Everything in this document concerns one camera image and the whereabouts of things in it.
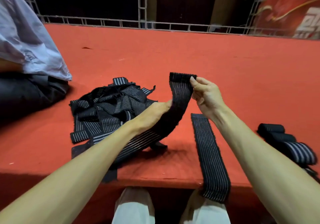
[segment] right hand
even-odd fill
[[[207,118],[212,120],[217,110],[226,107],[216,84],[202,77],[191,77],[190,83],[193,87],[192,98],[197,101],[199,109]]]

